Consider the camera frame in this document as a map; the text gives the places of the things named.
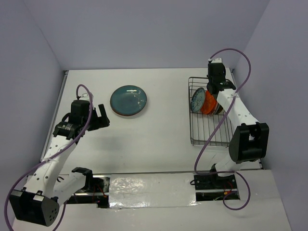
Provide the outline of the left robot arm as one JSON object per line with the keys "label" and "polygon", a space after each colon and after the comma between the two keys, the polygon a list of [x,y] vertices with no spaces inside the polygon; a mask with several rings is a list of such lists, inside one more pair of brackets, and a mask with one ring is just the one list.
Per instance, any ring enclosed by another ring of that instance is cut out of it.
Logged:
{"label": "left robot arm", "polygon": [[94,188],[93,173],[88,168],[76,167],[61,181],[58,177],[85,132],[109,126],[104,105],[98,108],[100,116],[89,100],[71,103],[71,111],[55,126],[44,164],[21,190],[10,193],[9,201],[17,220],[49,227],[55,222],[60,206],[75,192]]}

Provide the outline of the white blue floral plate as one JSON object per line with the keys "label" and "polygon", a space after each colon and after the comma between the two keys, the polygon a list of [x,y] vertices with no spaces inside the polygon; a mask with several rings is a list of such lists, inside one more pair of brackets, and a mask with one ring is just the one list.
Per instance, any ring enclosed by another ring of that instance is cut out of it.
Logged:
{"label": "white blue floral plate", "polygon": [[211,113],[211,115],[218,115],[223,110],[222,106],[217,103],[215,110]]}

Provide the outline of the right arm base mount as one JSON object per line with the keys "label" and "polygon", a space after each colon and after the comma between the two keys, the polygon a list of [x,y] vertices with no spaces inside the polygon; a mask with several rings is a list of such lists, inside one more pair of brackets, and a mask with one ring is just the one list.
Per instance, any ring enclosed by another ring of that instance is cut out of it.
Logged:
{"label": "right arm base mount", "polygon": [[197,191],[207,192],[229,192],[237,189],[234,175],[219,177],[218,175],[194,175],[190,184]]}

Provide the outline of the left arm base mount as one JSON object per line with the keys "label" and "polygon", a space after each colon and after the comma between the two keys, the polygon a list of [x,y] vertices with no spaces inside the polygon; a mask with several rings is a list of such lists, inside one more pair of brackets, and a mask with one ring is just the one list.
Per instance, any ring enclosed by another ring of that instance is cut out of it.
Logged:
{"label": "left arm base mount", "polygon": [[93,204],[98,208],[109,208],[109,177],[94,177],[89,187],[76,191],[68,204]]}

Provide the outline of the dark teal blossom plate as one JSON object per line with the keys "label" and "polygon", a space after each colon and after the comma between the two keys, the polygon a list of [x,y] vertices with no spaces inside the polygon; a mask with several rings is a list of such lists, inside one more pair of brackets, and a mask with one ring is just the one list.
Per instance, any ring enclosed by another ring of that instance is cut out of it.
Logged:
{"label": "dark teal blossom plate", "polygon": [[134,85],[124,85],[116,89],[110,98],[113,111],[125,115],[133,115],[142,111],[147,104],[145,91]]}

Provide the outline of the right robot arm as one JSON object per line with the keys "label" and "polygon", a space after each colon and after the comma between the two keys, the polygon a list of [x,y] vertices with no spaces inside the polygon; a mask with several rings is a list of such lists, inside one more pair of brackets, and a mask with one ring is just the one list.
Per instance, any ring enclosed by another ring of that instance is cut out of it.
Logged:
{"label": "right robot arm", "polygon": [[246,108],[232,81],[226,79],[226,68],[220,58],[208,63],[207,90],[224,109],[235,129],[229,154],[212,166],[209,183],[214,188],[225,184],[226,178],[247,162],[264,158],[267,153],[269,126],[259,122]]}

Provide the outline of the red plate with teal flower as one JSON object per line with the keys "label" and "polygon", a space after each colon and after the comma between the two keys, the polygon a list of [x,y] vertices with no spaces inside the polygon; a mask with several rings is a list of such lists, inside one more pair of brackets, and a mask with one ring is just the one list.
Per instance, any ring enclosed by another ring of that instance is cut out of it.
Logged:
{"label": "red plate with teal flower", "polygon": [[138,117],[142,116],[144,114],[145,110],[142,110],[142,111],[140,111],[136,114],[133,114],[133,115],[125,115],[125,114],[118,113],[116,111],[112,111],[112,112],[119,117],[127,118],[127,119],[133,119],[133,118],[138,118]]}

